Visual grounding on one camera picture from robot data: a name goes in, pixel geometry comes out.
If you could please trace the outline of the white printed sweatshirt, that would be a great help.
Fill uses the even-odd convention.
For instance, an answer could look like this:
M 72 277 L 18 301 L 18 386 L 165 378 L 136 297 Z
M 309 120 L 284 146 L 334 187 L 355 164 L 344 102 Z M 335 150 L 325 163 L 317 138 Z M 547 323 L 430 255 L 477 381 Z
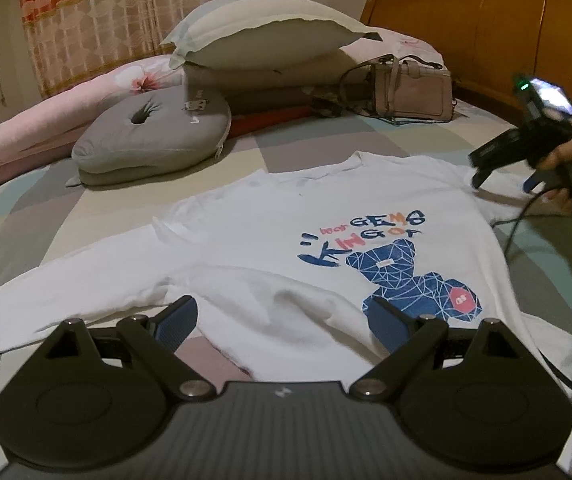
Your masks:
M 538 345 L 493 223 L 524 193 L 469 169 L 358 153 L 248 177 L 0 287 L 0 354 L 32 355 L 0 390 L 4 479 L 563 479 L 572 363 Z M 119 337 L 183 296 L 175 355 L 216 387 L 169 392 Z M 385 401 L 350 386 L 389 356 L 379 296 L 449 325 Z

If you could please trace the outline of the wooden headboard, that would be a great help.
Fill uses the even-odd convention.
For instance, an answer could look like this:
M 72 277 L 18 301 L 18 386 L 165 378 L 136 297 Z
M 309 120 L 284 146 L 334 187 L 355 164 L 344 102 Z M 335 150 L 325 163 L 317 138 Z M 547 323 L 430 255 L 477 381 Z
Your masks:
M 520 114 L 513 77 L 561 86 L 572 102 L 572 0 L 366 0 L 361 20 L 438 50 L 462 98 Z

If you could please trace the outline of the pink leather handbag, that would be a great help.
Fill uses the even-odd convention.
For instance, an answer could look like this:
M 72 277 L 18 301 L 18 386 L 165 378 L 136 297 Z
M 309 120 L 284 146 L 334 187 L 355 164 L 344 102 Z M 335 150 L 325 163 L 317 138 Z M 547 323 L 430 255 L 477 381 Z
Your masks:
M 384 122 L 450 122 L 454 115 L 451 73 L 417 55 L 372 58 L 349 68 L 338 82 L 347 110 Z

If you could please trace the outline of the grey donut cushion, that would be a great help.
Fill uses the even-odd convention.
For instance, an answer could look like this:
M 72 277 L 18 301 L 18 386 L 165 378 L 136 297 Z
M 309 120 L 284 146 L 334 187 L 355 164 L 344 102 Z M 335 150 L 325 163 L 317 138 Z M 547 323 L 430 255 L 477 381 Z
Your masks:
M 172 174 L 219 155 L 232 123 L 213 88 L 175 86 L 115 104 L 73 145 L 78 181 L 106 186 Z

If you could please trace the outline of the pink floral folded quilt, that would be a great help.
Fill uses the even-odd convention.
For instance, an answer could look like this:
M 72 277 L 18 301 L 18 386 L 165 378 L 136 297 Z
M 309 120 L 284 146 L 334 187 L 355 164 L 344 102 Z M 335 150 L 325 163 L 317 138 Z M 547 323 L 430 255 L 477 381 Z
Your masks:
M 427 42 L 378 30 L 381 40 L 359 39 L 334 53 L 286 70 L 209 70 L 190 66 L 170 70 L 165 55 L 143 58 L 39 102 L 0 124 L 0 185 L 70 155 L 89 125 L 118 102 L 185 81 L 221 91 L 234 116 L 309 106 L 314 87 L 330 87 L 361 62 L 393 54 L 417 55 L 440 63 L 442 55 Z

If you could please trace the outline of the red folded cloth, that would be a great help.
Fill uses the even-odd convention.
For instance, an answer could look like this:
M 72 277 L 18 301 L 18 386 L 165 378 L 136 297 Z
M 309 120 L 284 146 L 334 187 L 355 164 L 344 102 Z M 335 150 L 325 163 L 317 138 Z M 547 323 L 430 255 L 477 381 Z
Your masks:
M 246 134 L 272 128 L 285 122 L 294 122 L 312 114 L 313 108 L 310 106 L 295 106 L 234 116 L 228 137 L 234 139 L 239 136 L 246 136 Z

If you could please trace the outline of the striped green white pillow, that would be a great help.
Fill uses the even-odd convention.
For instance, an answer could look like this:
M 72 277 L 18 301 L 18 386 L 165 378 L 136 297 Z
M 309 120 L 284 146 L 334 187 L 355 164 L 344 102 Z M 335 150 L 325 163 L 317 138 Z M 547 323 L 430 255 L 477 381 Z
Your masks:
M 281 70 L 334 53 L 356 40 L 379 41 L 374 28 L 312 0 L 211 0 L 162 40 L 169 67 Z

